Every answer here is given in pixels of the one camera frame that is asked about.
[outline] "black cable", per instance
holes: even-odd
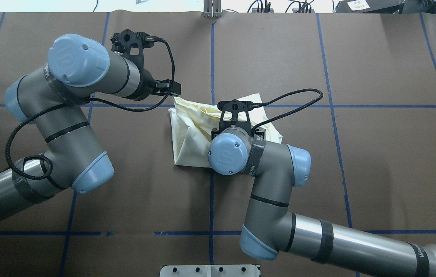
[[[262,6],[262,0],[255,0],[255,1],[253,1],[252,4],[250,4],[250,7],[249,7],[249,9],[247,10],[247,12],[250,11],[250,9],[252,8],[252,6],[253,6],[256,2],[257,2],[257,12],[259,12],[259,3],[260,3],[261,6]]]
[[[124,107],[121,105],[117,105],[115,103],[109,102],[107,100],[103,100],[100,98],[90,98],[90,97],[86,97],[83,99],[84,102],[89,103],[90,101],[98,101],[98,102],[103,102],[105,104],[108,105],[112,105],[114,107],[129,111],[129,112],[147,112],[149,110],[152,110],[156,107],[158,107],[159,105],[161,105],[168,96],[170,96],[170,94],[172,93],[172,88],[174,87],[174,81],[175,81],[175,62],[174,62],[174,55],[172,54],[172,51],[170,49],[170,46],[168,45],[168,42],[165,39],[162,39],[161,37],[155,37],[155,41],[156,42],[163,42],[165,44],[165,46],[167,46],[167,50],[168,50],[168,55],[170,56],[170,61],[172,62],[172,80],[170,81],[169,87],[168,87],[168,92],[165,94],[165,96],[163,96],[163,98],[160,100],[160,102],[156,103],[155,105],[149,107],[149,108],[144,108],[144,109],[132,109],[132,108],[128,108],[128,107]],[[26,158],[24,158],[24,161],[30,161],[30,160],[42,160],[44,162],[46,162],[48,164],[48,169],[47,172],[42,175],[42,176],[33,176],[33,175],[29,175],[27,173],[25,173],[23,170],[20,170],[19,168],[17,168],[14,163],[12,162],[11,159],[11,145],[12,145],[12,141],[14,140],[14,137],[16,136],[16,134],[19,132],[19,130],[21,130],[21,128],[23,128],[24,126],[26,126],[28,123],[30,123],[31,121],[37,119],[38,117],[46,114],[47,112],[52,112],[53,110],[56,109],[60,109],[63,107],[67,107],[68,105],[65,103],[44,109],[43,111],[35,114],[32,117],[29,117],[25,122],[22,122],[21,124],[19,124],[14,131],[12,131],[9,139],[7,140],[7,143],[5,145],[5,160],[7,162],[7,165],[9,165],[9,167],[16,172],[18,175],[25,177],[26,179],[31,179],[31,180],[42,180],[45,179],[47,177],[49,177],[52,174],[52,161],[47,158],[46,156],[43,155],[35,155],[35,156],[28,156]]]
[[[63,108],[63,107],[67,107],[67,104],[62,103],[62,104],[50,107],[48,109],[44,109],[43,111],[41,111],[41,112],[35,114],[34,116],[28,118],[25,122],[22,122],[21,124],[19,124],[14,129],[14,131],[12,131],[11,135],[9,136],[9,139],[7,140],[7,143],[5,144],[5,161],[7,162],[7,165],[9,165],[9,167],[12,169],[12,171],[17,173],[17,175],[20,175],[22,177],[25,177],[25,178],[31,179],[31,180],[42,180],[42,179],[45,179],[45,178],[49,177],[50,174],[52,174],[52,161],[49,158],[47,158],[46,156],[43,156],[43,155],[29,156],[29,157],[26,157],[24,160],[25,161],[29,161],[29,160],[42,160],[42,161],[47,162],[48,170],[47,170],[47,172],[44,175],[42,175],[42,176],[29,175],[29,174],[25,173],[23,170],[20,170],[19,168],[17,168],[14,165],[14,163],[12,162],[12,159],[11,159],[11,145],[12,145],[12,141],[14,140],[14,137],[16,136],[16,134],[19,132],[19,130],[21,128],[26,126],[31,121],[37,119],[38,117],[46,114],[47,112],[52,112],[53,110],[60,109],[60,108]]]
[[[306,1],[305,1],[305,2],[301,2],[301,1],[292,1],[292,2],[290,3],[290,5],[288,5],[288,7],[286,8],[286,10],[285,10],[284,12],[287,13],[288,10],[290,9],[291,5],[293,5],[294,3],[298,3],[298,11],[297,11],[297,12],[300,12],[300,11],[302,10],[302,4],[303,4],[303,5],[305,5],[305,4],[309,5],[309,3],[307,3]]]
[[[297,10],[297,12],[304,12],[305,9],[308,10],[309,8],[307,7],[307,5],[308,5],[308,3],[307,3],[307,1],[305,1],[303,3],[303,5]]]
[[[280,100],[281,98],[284,98],[284,97],[286,97],[286,96],[290,96],[290,95],[297,94],[297,93],[302,93],[302,92],[307,92],[307,91],[316,92],[316,93],[319,94],[319,96],[318,96],[317,98],[315,98],[314,100],[311,100],[310,102],[306,103],[305,105],[303,105],[303,106],[301,106],[301,107],[299,107],[299,108],[296,108],[296,109],[291,110],[291,111],[289,111],[289,112],[285,112],[284,114],[280,114],[280,115],[278,115],[278,116],[276,116],[276,117],[273,117],[273,118],[271,118],[271,119],[268,119],[268,120],[266,120],[266,121],[262,121],[261,123],[255,125],[255,126],[253,126],[253,127],[251,128],[251,133],[254,133],[254,131],[255,131],[259,126],[262,126],[262,125],[267,124],[267,123],[271,123],[272,121],[275,121],[275,120],[281,119],[281,118],[283,118],[283,117],[286,117],[286,116],[292,115],[292,114],[294,114],[295,112],[299,112],[299,111],[303,110],[304,108],[306,108],[306,107],[308,107],[308,106],[314,104],[314,103],[317,102],[318,100],[321,100],[322,97],[324,96],[324,94],[322,93],[322,91],[320,91],[320,90],[318,90],[318,89],[302,89],[302,90],[297,90],[297,91],[293,91],[293,92],[290,92],[290,93],[284,94],[284,95],[282,95],[282,96],[280,96],[280,97],[278,97],[278,98],[276,98],[276,99],[273,99],[273,100],[271,100],[271,101],[269,101],[269,102],[265,102],[265,103],[254,103],[254,104],[253,104],[254,107],[264,107],[264,106],[267,106],[267,105],[269,105],[269,104],[271,104],[271,103],[273,103],[273,102],[276,102],[276,101],[278,101],[278,100]]]

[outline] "sticker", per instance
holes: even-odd
[[[370,8],[367,1],[365,0],[356,0],[356,1],[348,2],[348,6],[351,10],[364,10]]]

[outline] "cloth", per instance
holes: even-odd
[[[254,103],[262,102],[260,94],[255,93],[238,100]],[[171,108],[170,122],[172,125],[172,145],[175,165],[209,168],[207,151],[211,144],[211,129],[219,127],[221,111],[216,105],[208,105],[174,97],[175,108]],[[249,112],[252,125],[267,120],[263,107]],[[224,120],[230,120],[231,114],[225,114]],[[246,121],[244,113],[239,114],[239,121]],[[283,136],[272,123],[262,125],[266,130],[266,140],[281,143]]]

